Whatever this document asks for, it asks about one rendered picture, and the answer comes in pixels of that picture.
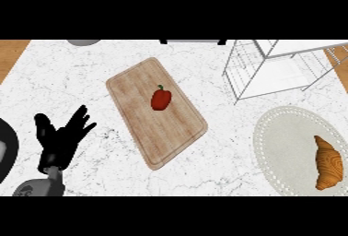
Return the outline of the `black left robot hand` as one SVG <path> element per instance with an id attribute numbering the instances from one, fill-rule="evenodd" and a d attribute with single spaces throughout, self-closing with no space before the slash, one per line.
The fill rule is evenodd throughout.
<path id="1" fill-rule="evenodd" d="M 68 168 L 78 149 L 78 143 L 96 127 L 96 123 L 86 125 L 89 119 L 90 115 L 84 105 L 80 106 L 66 125 L 59 129 L 55 128 L 43 113 L 35 114 L 37 139 L 43 146 L 38 164 L 41 173 L 47 173 L 50 167 L 58 167 L 61 171 Z"/>

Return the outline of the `black and white appliance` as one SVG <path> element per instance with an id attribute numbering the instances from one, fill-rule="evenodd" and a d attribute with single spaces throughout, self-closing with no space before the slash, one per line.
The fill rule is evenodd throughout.
<path id="1" fill-rule="evenodd" d="M 161 44 L 168 44 L 170 42 L 199 42 L 199 43 L 214 43 L 217 45 L 226 45 L 227 40 L 159 40 Z"/>

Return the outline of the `wooden cutting board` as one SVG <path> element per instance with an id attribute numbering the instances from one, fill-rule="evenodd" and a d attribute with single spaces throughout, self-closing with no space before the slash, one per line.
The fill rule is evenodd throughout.
<path id="1" fill-rule="evenodd" d="M 171 92 L 171 102 L 153 111 L 159 85 Z M 158 170 L 205 134 L 205 119 L 155 57 L 109 78 L 106 88 L 146 164 Z"/>

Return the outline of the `orange squash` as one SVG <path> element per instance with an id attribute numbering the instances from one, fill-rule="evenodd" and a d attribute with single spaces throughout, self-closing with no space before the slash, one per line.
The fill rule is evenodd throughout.
<path id="1" fill-rule="evenodd" d="M 342 159 L 333 146 L 320 136 L 314 136 L 317 144 L 316 164 L 319 178 L 316 188 L 322 191 L 342 181 Z"/>

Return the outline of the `red bell pepper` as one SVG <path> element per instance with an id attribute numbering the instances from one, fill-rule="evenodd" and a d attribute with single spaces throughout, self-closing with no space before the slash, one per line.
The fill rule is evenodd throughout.
<path id="1" fill-rule="evenodd" d="M 152 94 L 151 107 L 153 111 L 162 111 L 171 102 L 171 92 L 164 89 L 164 86 L 158 86 L 158 90 Z"/>

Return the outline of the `white round placemat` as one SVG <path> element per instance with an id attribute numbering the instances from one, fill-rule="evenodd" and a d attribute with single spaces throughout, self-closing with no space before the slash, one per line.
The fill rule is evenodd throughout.
<path id="1" fill-rule="evenodd" d="M 342 160 L 342 181 L 323 190 L 316 188 L 314 136 L 332 145 Z M 270 109 L 254 128 L 252 146 L 260 169 L 280 195 L 348 196 L 348 139 L 314 112 L 295 106 Z"/>

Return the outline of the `dark grey round object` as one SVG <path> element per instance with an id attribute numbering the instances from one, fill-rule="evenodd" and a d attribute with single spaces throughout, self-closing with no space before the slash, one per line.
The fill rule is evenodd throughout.
<path id="1" fill-rule="evenodd" d="M 0 118 L 0 183 L 12 169 L 19 150 L 16 132 L 9 123 Z"/>

